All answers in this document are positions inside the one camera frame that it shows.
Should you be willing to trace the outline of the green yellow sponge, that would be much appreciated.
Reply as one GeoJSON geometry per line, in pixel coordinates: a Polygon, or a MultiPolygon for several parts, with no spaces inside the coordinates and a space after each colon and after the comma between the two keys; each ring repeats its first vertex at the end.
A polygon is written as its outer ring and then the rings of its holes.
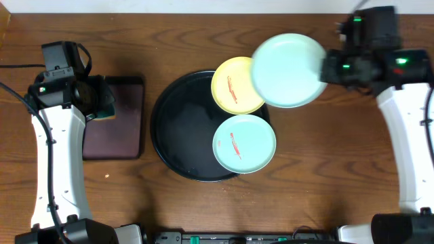
{"type": "Polygon", "coordinates": [[[97,115],[94,117],[94,120],[105,120],[105,119],[114,119],[116,115],[115,112],[115,105],[109,104],[108,106],[106,106],[105,108],[103,108],[102,110],[99,110],[97,112],[97,115]]]}

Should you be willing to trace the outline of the light green plate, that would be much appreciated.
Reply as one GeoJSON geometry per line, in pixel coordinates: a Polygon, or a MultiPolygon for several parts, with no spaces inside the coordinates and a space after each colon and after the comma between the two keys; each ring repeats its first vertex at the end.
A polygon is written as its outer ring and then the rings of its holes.
{"type": "Polygon", "coordinates": [[[318,98],[326,88],[320,81],[324,48],[296,33],[276,35],[252,55],[252,83],[266,104],[296,108],[318,98]]]}
{"type": "Polygon", "coordinates": [[[273,128],[255,115],[235,115],[225,120],[212,140],[221,166],[236,174],[251,174],[269,164],[277,148],[273,128]]]}

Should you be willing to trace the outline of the yellow plate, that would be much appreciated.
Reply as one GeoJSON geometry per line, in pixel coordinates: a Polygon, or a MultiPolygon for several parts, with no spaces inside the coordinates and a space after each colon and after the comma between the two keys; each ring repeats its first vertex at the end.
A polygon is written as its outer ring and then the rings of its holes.
{"type": "Polygon", "coordinates": [[[222,110],[243,115],[258,110],[264,104],[252,83],[252,61],[249,57],[234,57],[216,69],[212,77],[211,92],[214,101],[222,110]]]}

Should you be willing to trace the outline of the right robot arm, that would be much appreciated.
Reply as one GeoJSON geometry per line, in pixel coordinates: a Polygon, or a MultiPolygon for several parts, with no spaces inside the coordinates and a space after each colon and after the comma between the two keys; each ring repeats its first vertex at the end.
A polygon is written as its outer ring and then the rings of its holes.
{"type": "Polygon", "coordinates": [[[331,49],[321,81],[371,90],[386,121],[399,178],[399,213],[337,230],[342,243],[433,242],[433,71],[423,49],[348,55],[331,49]]]}

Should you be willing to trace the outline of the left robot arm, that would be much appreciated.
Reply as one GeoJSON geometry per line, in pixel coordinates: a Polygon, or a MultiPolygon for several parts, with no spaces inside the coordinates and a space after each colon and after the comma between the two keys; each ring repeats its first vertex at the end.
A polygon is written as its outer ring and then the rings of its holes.
{"type": "Polygon", "coordinates": [[[19,98],[37,140],[37,200],[31,231],[16,243],[118,243],[116,230],[92,219],[83,176],[88,119],[114,102],[104,77],[45,78],[19,98]]]}

